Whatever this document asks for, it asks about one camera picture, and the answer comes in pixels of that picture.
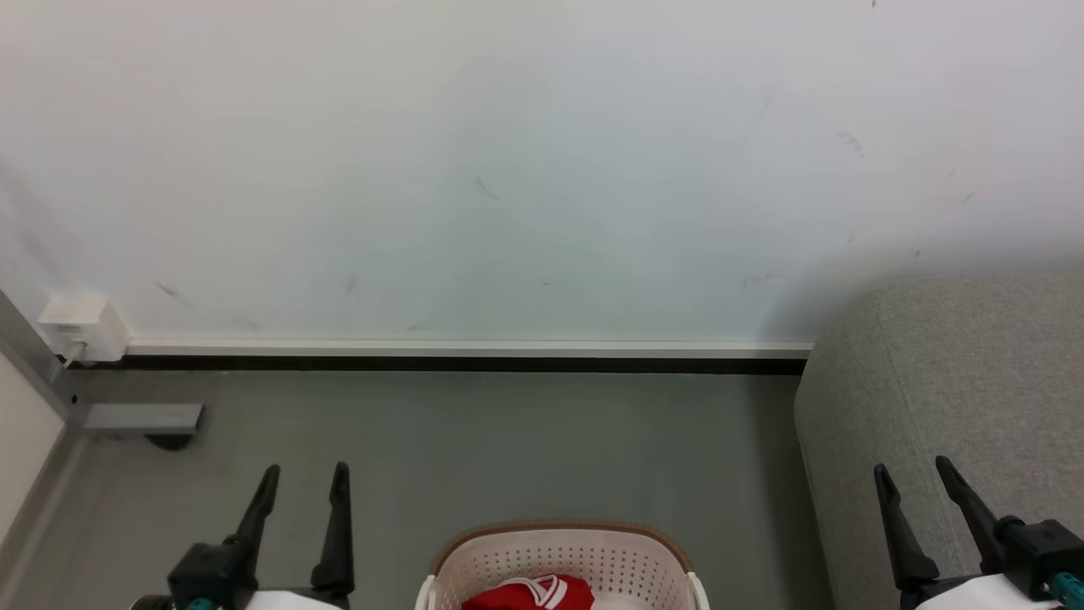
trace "red cloth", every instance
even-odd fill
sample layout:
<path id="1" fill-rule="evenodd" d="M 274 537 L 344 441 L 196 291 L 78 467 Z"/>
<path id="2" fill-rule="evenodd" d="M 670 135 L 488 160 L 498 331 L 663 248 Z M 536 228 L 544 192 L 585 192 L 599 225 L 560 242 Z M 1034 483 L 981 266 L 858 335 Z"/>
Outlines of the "red cloth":
<path id="1" fill-rule="evenodd" d="M 508 579 L 463 602 L 463 610 L 591 610 L 595 596 L 583 579 L 550 574 Z"/>

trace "perforated basket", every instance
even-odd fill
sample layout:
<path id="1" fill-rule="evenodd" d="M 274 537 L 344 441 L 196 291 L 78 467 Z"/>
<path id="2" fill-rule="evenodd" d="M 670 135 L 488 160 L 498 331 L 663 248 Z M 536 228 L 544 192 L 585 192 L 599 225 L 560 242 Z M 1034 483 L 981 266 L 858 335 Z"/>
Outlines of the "perforated basket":
<path id="1" fill-rule="evenodd" d="M 673 541 L 606 521 L 532 521 L 467 532 L 437 558 L 414 610 L 460 610 L 507 579 L 554 573 L 586 581 L 593 610 L 710 610 Z"/>

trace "gray fabric upholstery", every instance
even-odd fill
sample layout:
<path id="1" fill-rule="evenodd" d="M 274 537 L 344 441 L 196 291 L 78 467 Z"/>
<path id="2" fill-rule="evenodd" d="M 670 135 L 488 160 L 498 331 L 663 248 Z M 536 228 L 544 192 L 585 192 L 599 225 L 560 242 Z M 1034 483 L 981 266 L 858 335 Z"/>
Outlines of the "gray fabric upholstery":
<path id="1" fill-rule="evenodd" d="M 942 576 L 978 572 L 933 458 L 996 516 L 1084 534 L 1084 274 L 908 280 L 810 358 L 795 417 L 839 610 L 898 608 L 873 468 Z"/>

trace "white electrical box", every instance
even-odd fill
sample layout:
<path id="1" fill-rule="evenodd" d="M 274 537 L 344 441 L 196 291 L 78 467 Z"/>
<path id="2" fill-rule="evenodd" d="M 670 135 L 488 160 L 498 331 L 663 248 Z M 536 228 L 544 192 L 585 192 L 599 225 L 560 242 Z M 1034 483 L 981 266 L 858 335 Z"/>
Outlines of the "white electrical box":
<path id="1" fill-rule="evenodd" d="M 85 343 L 87 349 L 77 360 L 112 363 L 128 349 L 128 328 L 101 297 L 53 298 L 38 324 L 53 342 L 53 352 L 63 356 Z"/>

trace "basket rim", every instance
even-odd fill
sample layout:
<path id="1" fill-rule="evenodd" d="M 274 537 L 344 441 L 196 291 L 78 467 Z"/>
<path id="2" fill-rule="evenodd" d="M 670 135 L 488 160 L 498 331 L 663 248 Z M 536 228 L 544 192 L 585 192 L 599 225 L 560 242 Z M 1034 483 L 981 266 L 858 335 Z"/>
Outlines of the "basket rim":
<path id="1" fill-rule="evenodd" d="M 531 521 L 494 523 L 491 525 L 482 525 L 481 528 L 467 530 L 456 536 L 451 543 L 448 544 L 448 546 L 444 547 L 443 550 L 440 551 L 440 555 L 437 556 L 437 560 L 433 564 L 431 573 L 440 574 L 440 569 L 443 568 L 444 562 L 448 561 L 448 558 L 451 557 L 452 553 L 475 538 L 491 536 L 494 534 L 529 532 L 533 530 L 593 530 L 603 532 L 621 532 L 624 534 L 638 534 L 641 536 L 651 538 L 664 546 L 667 550 L 669 550 L 674 558 L 678 559 L 678 562 L 681 563 L 682 570 L 686 573 L 693 572 L 693 562 L 688 560 L 685 551 L 678 546 L 678 543 L 675 543 L 670 536 L 658 530 L 648 528 L 647 525 L 625 523 L 622 521 L 605 521 L 601 519 L 538 519 Z"/>

